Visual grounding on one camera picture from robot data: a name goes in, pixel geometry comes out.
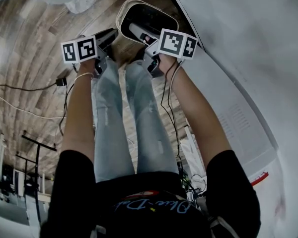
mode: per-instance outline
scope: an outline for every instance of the black stand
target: black stand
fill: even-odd
[[[40,216],[40,208],[39,208],[39,199],[38,199],[38,187],[37,187],[37,184],[38,184],[38,167],[39,167],[39,156],[40,156],[40,147],[44,147],[44,148],[47,148],[51,151],[54,151],[56,152],[56,148],[54,147],[50,147],[50,146],[47,146],[45,144],[42,144],[36,140],[33,140],[31,138],[28,138],[26,137],[25,135],[22,135],[22,138],[32,142],[32,143],[35,143],[37,144],[38,148],[36,150],[36,159],[35,159],[35,162],[34,161],[31,161],[31,160],[28,160],[26,158],[23,158],[21,156],[19,156],[18,154],[16,154],[17,157],[21,158],[21,159],[24,159],[25,160],[25,176],[24,176],[24,188],[25,188],[25,180],[26,180],[26,172],[27,172],[27,164],[28,164],[28,161],[32,162],[35,164],[35,185],[36,185],[36,188],[34,190],[34,193],[35,193],[35,203],[36,203],[36,211],[38,213],[38,220],[39,220],[39,223],[41,223],[41,216]]]

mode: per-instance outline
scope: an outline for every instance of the t-shirt sleeve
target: t-shirt sleeve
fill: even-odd
[[[222,217],[240,238],[255,238],[260,228],[256,192],[233,151],[216,155],[207,167],[206,203],[213,217]]]
[[[40,237],[90,237],[95,228],[93,163],[76,151],[61,153],[55,172],[48,220]]]

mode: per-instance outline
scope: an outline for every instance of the leg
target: leg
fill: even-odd
[[[107,59],[101,78],[92,80],[96,182],[135,173],[122,118],[122,95],[116,63]]]
[[[133,62],[126,68],[127,98],[135,117],[138,139],[137,173],[178,173],[171,143],[158,112],[151,77],[141,62]]]

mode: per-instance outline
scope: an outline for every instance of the hand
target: hand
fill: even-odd
[[[83,61],[80,64],[79,73],[80,74],[86,73],[86,72],[93,73],[94,72],[94,69],[95,69],[95,59],[92,58],[92,59],[89,59],[87,61]]]
[[[172,56],[168,56],[165,54],[159,54],[160,57],[160,64],[159,64],[159,69],[166,74],[168,72],[168,70],[172,67],[172,69],[170,71],[175,70],[179,63],[176,61],[177,58],[172,57]]]

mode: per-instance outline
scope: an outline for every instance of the wooden floor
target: wooden floor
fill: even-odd
[[[125,0],[100,0],[88,11],[73,14],[64,5],[47,5],[41,0],[3,0],[0,1],[0,84],[8,84],[28,89],[45,87],[55,79],[69,73],[71,85],[76,73],[65,65],[61,56],[60,42],[73,39],[81,34],[91,35],[104,29],[115,27],[116,15]],[[176,18],[180,30],[186,31],[177,9],[171,0],[144,0],[155,5]],[[141,45],[122,36],[115,42],[123,60],[135,55]],[[131,153],[137,164],[137,137],[135,124],[129,110],[123,77],[120,77],[124,101],[124,124],[127,137],[136,145]],[[157,101],[161,101],[163,78],[152,81]],[[24,92],[0,87],[0,96],[21,109],[45,117],[61,117],[65,100],[65,87],[52,87],[40,92]],[[184,137],[185,117],[175,96],[174,110],[179,126],[180,138]],[[163,123],[170,136],[176,153],[174,128],[167,114],[159,106]],[[62,136],[58,130],[60,119],[42,119],[25,112],[17,111],[0,100],[0,134],[5,136],[7,148],[4,162],[19,170],[25,167],[21,156],[35,160],[36,145],[21,139],[24,130],[27,136],[53,146],[58,152],[41,149],[39,172],[53,177],[59,158]]]

